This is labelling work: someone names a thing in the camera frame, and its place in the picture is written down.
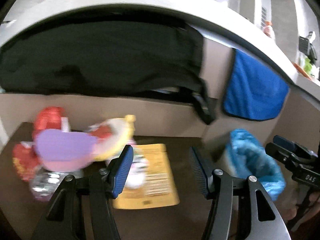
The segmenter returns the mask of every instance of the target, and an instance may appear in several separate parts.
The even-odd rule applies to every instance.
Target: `black cloth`
[[[202,120],[214,120],[199,78],[203,37],[184,22],[71,20],[49,26],[1,48],[0,85],[6,92],[106,97],[179,87],[193,92],[193,99],[200,94]]]

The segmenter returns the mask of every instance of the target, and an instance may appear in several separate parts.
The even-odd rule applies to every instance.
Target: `white tag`
[[[21,144],[26,149],[30,149],[35,143],[34,142],[21,142]]]
[[[61,131],[70,132],[70,125],[67,117],[61,118]]]

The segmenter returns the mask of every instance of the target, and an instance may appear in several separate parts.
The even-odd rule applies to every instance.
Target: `yellow package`
[[[165,145],[137,145],[137,148],[149,161],[146,181],[137,189],[124,187],[113,206],[117,209],[143,209],[179,204]]]

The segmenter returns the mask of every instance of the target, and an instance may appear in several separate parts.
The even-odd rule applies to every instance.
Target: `blue cloth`
[[[236,49],[223,108],[227,114],[244,119],[273,119],[279,115],[288,91],[288,85],[270,68]]]
[[[226,149],[236,177],[256,176],[271,199],[276,200],[285,188],[285,180],[280,167],[260,142],[248,131],[236,129],[230,133]]]

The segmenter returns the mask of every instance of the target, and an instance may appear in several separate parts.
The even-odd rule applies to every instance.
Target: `red object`
[[[112,135],[112,130],[108,125],[101,125],[97,130],[90,132],[92,136],[96,136],[99,139],[106,139]]]
[[[19,143],[12,151],[13,166],[24,181],[29,181],[35,176],[37,166],[40,165],[40,159],[36,155],[33,146]]]
[[[45,129],[61,129],[61,117],[63,117],[64,109],[62,107],[49,106],[43,109],[34,122],[34,131],[32,138]]]

